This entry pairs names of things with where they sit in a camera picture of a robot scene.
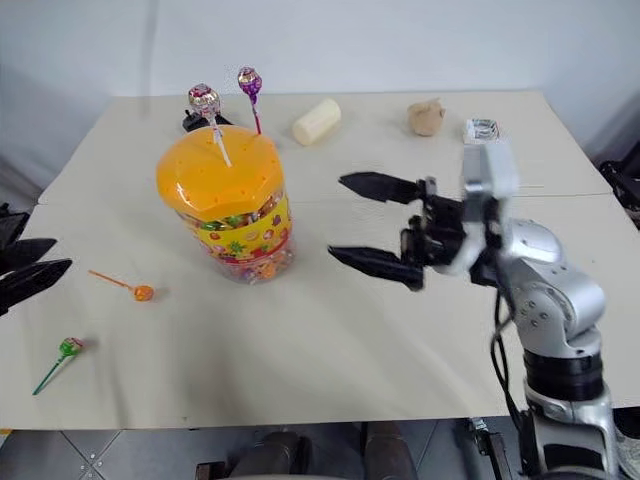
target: purple lollipop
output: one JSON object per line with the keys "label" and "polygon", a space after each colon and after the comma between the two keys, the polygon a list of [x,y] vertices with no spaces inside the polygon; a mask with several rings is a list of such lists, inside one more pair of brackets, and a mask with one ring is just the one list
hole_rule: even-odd
{"label": "purple lollipop", "polygon": [[260,135],[262,128],[260,128],[260,116],[256,109],[256,103],[258,102],[258,92],[262,88],[262,78],[252,67],[242,67],[238,72],[238,85],[240,90],[249,95],[251,110],[256,119],[256,129],[258,130],[258,135]]}

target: orange lid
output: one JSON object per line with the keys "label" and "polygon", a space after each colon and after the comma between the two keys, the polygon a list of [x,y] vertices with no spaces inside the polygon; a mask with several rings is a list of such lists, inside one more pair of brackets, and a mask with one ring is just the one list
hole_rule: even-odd
{"label": "orange lid", "polygon": [[213,143],[211,128],[199,128],[178,140],[156,168],[164,202],[203,222],[257,212],[284,183],[268,137],[235,125],[220,129],[231,167]]}

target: gray floor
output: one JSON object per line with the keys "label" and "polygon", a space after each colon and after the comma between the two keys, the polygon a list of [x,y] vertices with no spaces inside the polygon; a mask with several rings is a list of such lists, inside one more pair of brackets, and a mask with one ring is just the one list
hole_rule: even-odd
{"label": "gray floor", "polygon": [[[514,478],[519,470],[517,437],[506,417],[486,418],[503,433]],[[458,420],[397,422],[420,479],[492,479],[481,457],[461,432]],[[203,428],[149,431],[20,431],[0,449],[2,480],[178,480],[194,478],[198,463],[237,459],[265,434],[292,430],[313,443],[310,474],[362,479],[359,424],[331,423],[278,427]]]}

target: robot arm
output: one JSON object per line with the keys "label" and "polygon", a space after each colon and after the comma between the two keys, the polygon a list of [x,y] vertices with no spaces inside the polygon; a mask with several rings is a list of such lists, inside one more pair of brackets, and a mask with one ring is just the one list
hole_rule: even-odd
{"label": "robot arm", "polygon": [[524,349],[529,410],[517,422],[524,473],[570,469],[610,478],[617,474],[615,437],[595,327],[604,293],[565,260],[551,231],[510,217],[518,176],[507,143],[466,145],[462,173],[462,202],[439,197],[433,178],[413,183],[372,172],[342,177],[341,183],[367,198],[420,200],[422,212],[401,232],[400,258],[369,247],[329,252],[412,290],[423,288],[428,266],[447,275],[469,272],[473,283],[497,288]]}

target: plastic jar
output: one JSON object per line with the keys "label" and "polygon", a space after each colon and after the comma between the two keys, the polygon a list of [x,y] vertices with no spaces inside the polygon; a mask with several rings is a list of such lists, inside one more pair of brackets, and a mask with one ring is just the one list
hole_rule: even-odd
{"label": "plastic jar", "polygon": [[210,128],[181,138],[157,166],[158,192],[226,276],[268,280],[294,257],[291,212],[273,142],[234,125],[219,127],[231,166]]}

